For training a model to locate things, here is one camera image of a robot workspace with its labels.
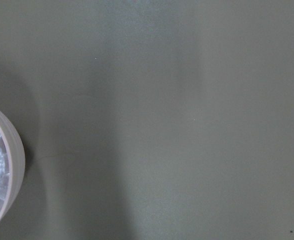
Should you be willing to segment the pink bowl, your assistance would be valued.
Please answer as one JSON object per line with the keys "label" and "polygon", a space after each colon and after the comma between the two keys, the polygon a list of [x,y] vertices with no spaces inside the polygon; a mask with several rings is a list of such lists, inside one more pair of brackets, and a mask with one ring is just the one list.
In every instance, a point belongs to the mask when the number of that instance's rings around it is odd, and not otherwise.
{"label": "pink bowl", "polygon": [[10,120],[0,111],[0,133],[7,154],[7,192],[0,211],[0,221],[15,201],[22,186],[26,158],[22,140]]}

